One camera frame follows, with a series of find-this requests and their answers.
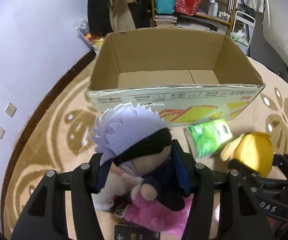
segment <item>doll with white hair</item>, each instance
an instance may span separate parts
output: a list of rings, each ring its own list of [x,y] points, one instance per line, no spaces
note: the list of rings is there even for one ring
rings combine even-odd
[[[157,112],[120,104],[98,116],[95,124],[97,136],[91,137],[95,151],[103,153],[100,165],[112,160],[126,173],[142,177],[138,190],[144,199],[158,200],[173,211],[184,208],[185,193],[172,160],[172,136]]]

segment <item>yellow graphic on box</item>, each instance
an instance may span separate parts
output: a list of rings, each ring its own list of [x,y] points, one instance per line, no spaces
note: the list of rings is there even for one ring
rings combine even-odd
[[[240,108],[242,106],[246,106],[249,102],[246,101],[239,101],[239,102],[234,102],[234,103],[227,103],[227,106],[229,109],[233,110],[236,108]]]
[[[186,110],[180,109],[166,109],[159,113],[160,117],[164,118],[166,121],[175,123],[187,123],[195,122],[205,116],[211,114],[217,106],[191,106]]]
[[[223,114],[223,112],[220,111],[220,112],[218,112],[216,114],[211,115],[208,119],[214,120],[214,119],[220,118],[222,116],[222,114]]]
[[[231,119],[234,119],[236,116],[238,116],[240,113],[241,113],[241,111],[243,111],[245,108],[242,108],[242,109],[240,109],[240,110],[237,110],[237,111],[235,111],[235,112],[233,112],[233,113],[231,113],[230,115],[229,115],[229,117],[231,118]]]

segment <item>cardboard box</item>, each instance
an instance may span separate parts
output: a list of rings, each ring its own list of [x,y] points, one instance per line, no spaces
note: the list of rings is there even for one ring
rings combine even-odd
[[[178,28],[109,34],[88,95],[100,112],[120,103],[150,106],[168,126],[235,118],[265,87],[225,35]]]

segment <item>beige carpet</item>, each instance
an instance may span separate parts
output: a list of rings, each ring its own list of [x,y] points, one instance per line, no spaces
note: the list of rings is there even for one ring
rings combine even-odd
[[[288,154],[288,84],[260,63],[250,61],[261,74],[266,88],[228,124],[235,137],[246,132],[266,132],[271,135],[275,152]],[[91,67],[92,64],[89,64],[54,101],[19,157],[6,195],[4,228],[8,239],[24,205],[44,174],[50,169],[72,171],[81,163],[88,162],[94,153],[95,146],[88,135],[98,113],[85,97]],[[189,151],[183,127],[173,128],[172,135],[185,151]],[[212,169],[227,170],[226,163],[217,156],[203,162]],[[276,169],[270,176],[282,178]],[[76,239],[70,194],[66,199],[69,233],[72,239]],[[113,226],[117,220],[106,212],[98,212],[98,219],[105,239],[113,240]],[[162,239],[176,238],[162,235]]]

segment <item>white spiky hair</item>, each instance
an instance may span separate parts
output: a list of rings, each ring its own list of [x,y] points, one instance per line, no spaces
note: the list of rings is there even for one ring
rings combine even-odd
[[[96,117],[95,125],[92,130],[97,136],[91,135],[91,138],[97,144],[95,151],[103,153],[100,165],[166,127],[157,112],[139,104],[134,107],[131,102],[107,109]]]

